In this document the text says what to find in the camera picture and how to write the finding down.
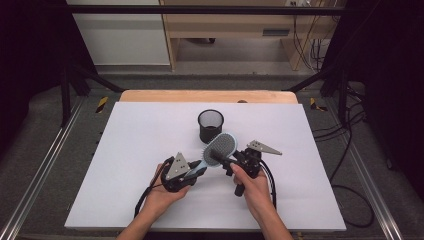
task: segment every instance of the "white table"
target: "white table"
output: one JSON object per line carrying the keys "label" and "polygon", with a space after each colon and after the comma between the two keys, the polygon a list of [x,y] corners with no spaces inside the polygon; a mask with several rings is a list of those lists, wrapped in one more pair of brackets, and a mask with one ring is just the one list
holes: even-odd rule
{"label": "white table", "polygon": [[[300,104],[118,102],[65,227],[121,230],[158,163],[177,152],[200,159],[198,114],[216,109],[238,150],[254,139],[283,152],[263,154],[276,182],[278,212],[290,231],[342,231],[346,226]],[[153,231],[255,231],[259,226],[232,178],[208,168],[187,196],[153,224]]]}

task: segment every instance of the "black cable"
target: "black cable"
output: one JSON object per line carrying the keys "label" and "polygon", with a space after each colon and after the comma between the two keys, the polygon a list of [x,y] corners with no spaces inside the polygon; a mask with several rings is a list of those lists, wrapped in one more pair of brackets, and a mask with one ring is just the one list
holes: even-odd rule
{"label": "black cable", "polygon": [[349,188],[349,187],[346,187],[346,186],[342,186],[342,185],[336,185],[336,184],[334,184],[334,185],[331,185],[331,187],[332,187],[332,188],[342,188],[342,189],[348,190],[348,191],[350,191],[350,192],[352,192],[352,193],[356,194],[358,197],[360,197],[362,200],[364,200],[365,204],[367,204],[368,208],[369,208],[369,209],[370,209],[370,211],[371,211],[371,218],[370,218],[370,220],[369,220],[366,224],[353,223],[353,222],[348,221],[348,220],[346,220],[345,218],[343,218],[343,220],[344,220],[347,224],[352,225],[352,226],[357,227],[357,228],[367,228],[367,227],[369,227],[369,226],[371,226],[371,225],[373,224],[373,222],[374,222],[374,218],[375,218],[375,214],[374,214],[374,212],[373,212],[373,209],[372,209],[371,204],[369,203],[369,201],[368,201],[368,199],[367,199],[366,197],[364,197],[364,196],[363,196],[362,194],[360,194],[359,192],[357,192],[357,191],[353,190],[352,188]]}
{"label": "black cable", "polygon": [[141,195],[140,199],[137,202],[137,205],[135,206],[134,218],[140,212],[141,205],[143,204],[144,199],[147,197],[147,195],[149,195],[150,191],[152,191],[152,189],[155,188],[155,187],[162,186],[162,184],[158,184],[158,185],[155,185],[155,186],[153,186],[153,184],[155,184],[156,180],[158,179],[159,175],[161,174],[161,172],[165,168],[166,164],[170,163],[171,160],[173,160],[172,157],[166,159],[165,162],[163,162],[162,166],[160,166],[159,170],[156,172],[155,176],[153,177],[152,181],[150,182],[150,185],[146,188],[146,190],[144,190],[143,194]]}
{"label": "black cable", "polygon": [[266,165],[265,161],[261,159],[260,163],[262,164],[262,167],[268,175],[269,181],[271,183],[272,204],[274,205],[274,208],[277,209],[277,191],[275,189],[274,177],[272,176],[271,170],[269,169],[268,165]]}
{"label": "black cable", "polygon": [[[354,115],[351,119],[349,119],[349,120],[347,121],[347,123],[352,123],[352,122],[353,122],[353,120],[355,120],[355,118],[357,118],[358,116],[360,116],[360,115],[361,115],[361,114],[363,114],[364,112],[365,112],[365,111],[360,111],[359,113],[355,114],[355,115]],[[359,119],[359,120],[357,120],[356,122],[353,122],[353,125],[355,125],[356,123],[360,122],[362,119],[363,119],[363,116],[362,116],[362,118],[360,118],[360,119]],[[326,134],[319,135],[319,136],[314,136],[314,139],[324,138],[324,137],[331,136],[332,134],[334,134],[334,133],[336,133],[336,132],[338,132],[338,131],[342,130],[342,129],[343,129],[343,126],[341,126],[340,124],[336,124],[336,125],[334,125],[334,126],[332,126],[332,127],[330,127],[330,128],[317,129],[317,130],[312,131],[312,132],[316,132],[316,131],[331,130],[331,129],[333,129],[333,128],[337,127],[337,126],[340,126],[340,127],[339,127],[339,128],[337,128],[337,129],[336,129],[336,130],[334,130],[334,131],[331,131],[330,133],[326,133]]]}
{"label": "black cable", "polygon": [[[340,166],[342,165],[342,163],[344,162],[344,160],[345,160],[345,157],[346,157],[346,154],[347,154],[347,152],[348,152],[348,150],[349,150],[349,148],[350,148],[350,144],[351,144],[351,142],[352,142],[352,124],[351,124],[351,121],[356,117],[356,116],[358,116],[359,114],[362,114],[364,111],[361,111],[361,112],[359,112],[359,113],[357,113],[354,117],[350,117],[350,113],[351,113],[351,111],[352,111],[352,109],[355,107],[355,106],[357,106],[357,105],[359,105],[359,104],[361,104],[362,102],[358,102],[358,103],[356,103],[356,104],[354,104],[354,105],[352,105],[350,108],[349,108],[349,110],[348,110],[348,121],[347,121],[347,124],[346,124],[346,126],[347,126],[347,132],[349,132],[349,139],[348,139],[348,142],[347,142],[347,144],[346,144],[346,148],[345,148],[345,150],[344,150],[344,152],[343,152],[343,154],[342,154],[342,157],[341,157],[341,159],[339,160],[339,163],[337,164],[337,166],[336,166],[336,168],[335,168],[335,170],[333,171],[333,173],[331,174],[331,177],[329,178],[329,181],[330,181],[330,184],[332,183],[332,181],[333,181],[333,179],[334,179],[334,176],[336,175],[336,173],[338,172],[338,170],[340,169]],[[346,186],[342,186],[342,185],[336,185],[336,184],[331,184],[331,187],[332,188],[342,188],[342,189],[345,189],[345,190],[348,190],[348,191],[351,191],[352,193],[354,193],[354,194],[356,194],[358,197],[360,197],[362,200],[364,200],[365,201],[365,203],[367,204],[367,206],[368,206],[368,208],[370,209],[370,212],[371,212],[371,218],[370,218],[370,220],[366,223],[366,224],[357,224],[357,223],[353,223],[353,222],[350,222],[350,221],[348,221],[348,220],[346,220],[344,217],[343,217],[343,220],[347,223],[347,224],[349,224],[349,225],[351,225],[351,226],[354,226],[354,227],[358,227],[358,228],[367,228],[367,227],[369,227],[369,226],[371,226],[372,224],[373,224],[373,222],[374,222],[374,219],[375,219],[375,214],[374,214],[374,211],[373,211],[373,208],[372,208],[372,206],[371,206],[371,204],[370,204],[370,202],[368,201],[368,199],[366,198],[366,197],[364,197],[362,194],[360,194],[359,192],[357,192],[357,191],[355,191],[355,190],[353,190],[352,188],[349,188],[349,187],[346,187]]]}

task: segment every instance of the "power cord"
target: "power cord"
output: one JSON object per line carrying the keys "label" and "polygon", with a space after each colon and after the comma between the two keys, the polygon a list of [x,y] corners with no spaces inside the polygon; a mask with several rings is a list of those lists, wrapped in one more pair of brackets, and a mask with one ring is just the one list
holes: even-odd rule
{"label": "power cord", "polygon": [[[338,164],[337,164],[337,166],[336,166],[335,170],[333,171],[333,173],[331,174],[331,176],[330,176],[330,178],[329,178],[329,182],[330,182],[331,187],[332,187],[333,189],[334,189],[334,188],[339,188],[339,189],[343,189],[343,190],[346,190],[346,191],[350,191],[350,192],[354,193],[355,195],[357,195],[358,197],[360,197],[360,198],[361,198],[361,199],[365,202],[365,204],[367,205],[367,207],[370,209],[370,212],[371,212],[371,217],[370,217],[370,219],[369,219],[369,221],[368,221],[367,223],[365,223],[365,224],[353,223],[353,222],[351,222],[351,221],[348,221],[348,220],[347,220],[346,218],[344,218],[344,217],[343,217],[343,220],[344,220],[347,224],[349,224],[349,225],[351,225],[351,226],[354,226],[354,227],[357,227],[357,228],[367,228],[367,227],[370,227],[370,226],[373,224],[374,219],[375,219],[375,214],[374,214],[373,208],[372,208],[372,206],[371,206],[370,202],[368,201],[368,199],[367,199],[365,196],[363,196],[361,193],[359,193],[359,192],[355,191],[355,190],[354,190],[354,189],[352,189],[352,188],[349,188],[349,187],[346,187],[346,186],[343,186],[343,185],[332,184],[332,182],[333,182],[333,180],[334,180],[334,177],[335,177],[335,175],[337,174],[338,170],[340,169],[341,165],[343,164],[343,162],[344,162],[344,160],[345,160],[345,157],[346,157],[346,155],[347,155],[347,152],[348,152],[348,150],[349,150],[349,148],[350,148],[350,145],[351,145],[351,142],[352,142],[352,138],[353,138],[353,134],[352,134],[352,126],[353,126],[354,124],[356,124],[356,123],[360,122],[360,121],[363,119],[363,118],[361,118],[360,120],[358,120],[358,121],[354,122],[355,118],[357,118],[358,116],[360,116],[360,114],[364,113],[364,111],[361,111],[361,112],[357,113],[357,114],[356,114],[356,115],[354,115],[352,118],[351,118],[351,116],[350,116],[352,109],[353,109],[354,107],[356,107],[356,106],[360,105],[360,104],[362,104],[362,102],[361,102],[361,101],[360,101],[360,102],[358,102],[358,103],[355,103],[355,104],[354,104],[354,105],[352,105],[350,108],[348,108],[348,121],[347,121],[347,124],[346,124],[347,129],[346,129],[346,131],[344,131],[342,134],[344,134],[344,133],[346,133],[346,132],[349,132],[349,139],[348,139],[348,141],[347,141],[346,148],[345,148],[345,150],[343,151],[343,154],[342,154],[342,156],[341,156],[341,158],[340,158],[340,160],[339,160],[339,162],[338,162]],[[337,127],[337,126],[339,126],[339,124],[337,124],[337,125],[335,125],[335,126],[333,126],[333,127],[327,128],[327,129],[320,129],[320,130],[315,130],[315,131],[331,130],[331,129],[333,129],[333,128]],[[336,130],[332,131],[331,133],[324,134],[324,135],[321,135],[321,136],[318,136],[318,137],[314,137],[314,138],[316,139],[316,138],[320,138],[320,137],[324,137],[324,136],[325,136],[325,137],[326,137],[326,136],[330,136],[330,135],[332,135],[332,134],[337,133],[337,132],[338,132],[338,131],[340,131],[341,129],[343,129],[343,127],[339,127],[338,129],[336,129]]]}
{"label": "power cord", "polygon": [[268,176],[269,182],[271,184],[271,197],[272,197],[272,204],[274,205],[274,208],[277,209],[277,191],[275,189],[275,181],[274,177],[272,176],[271,170],[269,169],[268,165],[266,165],[264,160],[260,160],[262,169],[264,169],[266,175]]}
{"label": "power cord", "polygon": [[144,199],[146,199],[147,195],[152,191],[153,188],[162,186],[162,184],[154,185],[156,180],[158,179],[159,175],[162,173],[165,166],[170,163],[174,158],[170,157],[163,162],[162,166],[160,166],[159,170],[156,172],[155,176],[153,177],[152,181],[150,182],[150,185],[144,190],[143,194],[141,195],[140,199],[138,200],[137,205],[135,206],[134,211],[134,218],[137,217],[138,213],[140,212],[141,205],[144,202]]}

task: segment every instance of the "gray floor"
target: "gray floor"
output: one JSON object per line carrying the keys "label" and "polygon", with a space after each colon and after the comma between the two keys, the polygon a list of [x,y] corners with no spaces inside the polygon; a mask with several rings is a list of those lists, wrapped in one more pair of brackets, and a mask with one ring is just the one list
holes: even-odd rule
{"label": "gray floor", "polygon": [[[104,75],[105,78],[131,89],[267,89],[279,91],[293,86],[311,74],[309,69],[299,72],[289,71],[289,64],[278,41],[260,42],[256,40],[220,40],[210,45],[206,40],[189,39],[182,43],[179,63],[175,72],[154,70],[143,74],[122,75],[122,72]],[[113,102],[119,94],[112,93],[102,86],[89,82],[93,90],[85,98],[81,113],[61,149],[38,198],[34,202],[20,229],[20,236],[32,239],[44,235],[72,237],[114,237],[116,232],[77,232],[65,229],[63,224],[69,213],[69,205],[75,199],[87,171],[96,142],[101,138]],[[352,83],[358,91],[360,84]],[[320,83],[297,93],[304,105],[311,129],[333,126],[336,122],[327,111],[310,108],[310,98],[314,97],[318,106],[327,106],[332,99],[320,97]],[[102,113],[95,113],[101,97],[109,96]],[[61,121],[60,91],[53,88],[35,96],[30,103],[30,112],[14,144],[0,162],[0,225],[4,226],[13,214],[20,199],[37,173],[50,144],[53,142]],[[349,105],[355,103],[349,99]],[[424,239],[424,206],[401,172],[388,170],[384,153],[381,151],[370,126],[361,121],[353,127],[353,141],[367,168],[380,190],[404,239]],[[330,175],[344,150],[340,137],[317,142],[327,174]],[[334,183],[355,189],[364,194],[351,157],[347,157]],[[347,191],[336,189],[343,217],[355,223],[365,223],[370,212],[364,202]],[[346,232],[302,233],[303,239],[386,239],[378,219],[367,228],[347,225]],[[150,239],[261,239],[260,234],[218,234],[186,233],[148,235]]]}

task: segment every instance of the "hand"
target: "hand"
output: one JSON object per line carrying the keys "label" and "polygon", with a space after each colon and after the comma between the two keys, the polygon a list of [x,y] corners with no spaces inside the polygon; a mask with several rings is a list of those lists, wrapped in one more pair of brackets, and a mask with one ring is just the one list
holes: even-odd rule
{"label": "hand", "polygon": [[274,208],[268,188],[268,178],[261,169],[252,179],[239,166],[231,163],[236,184],[244,184],[244,198],[250,213],[256,219],[267,240],[293,240],[283,221]]}
{"label": "hand", "polygon": [[[156,173],[160,170],[162,164],[159,164],[156,168]],[[171,206],[174,202],[183,198],[190,186],[186,186],[182,188],[179,192],[172,193],[168,192],[163,186],[162,181],[160,179],[160,174],[156,182],[153,184],[154,187],[152,191],[147,195],[145,203],[141,211],[150,211],[154,214],[155,218],[159,218],[169,206]]]}
{"label": "hand", "polygon": [[252,213],[252,216],[258,221],[259,211],[261,211],[264,206],[268,207],[269,205],[272,205],[268,187],[268,178],[262,169],[259,171],[258,176],[255,179],[252,179],[240,166],[234,163],[231,163],[231,169],[235,175],[234,183],[244,184],[244,197],[246,199],[247,206],[249,207],[249,211]]}
{"label": "hand", "polygon": [[[162,164],[159,164],[156,168],[156,173],[159,173],[160,167]],[[168,192],[163,186],[160,180],[160,177],[153,184],[154,187],[150,193],[147,195],[144,202],[144,206],[136,216],[136,218],[122,231],[117,239],[143,239],[146,232],[152,226],[152,224],[171,206],[172,203],[183,198],[189,189],[189,186],[181,189],[179,192],[171,193]]]}

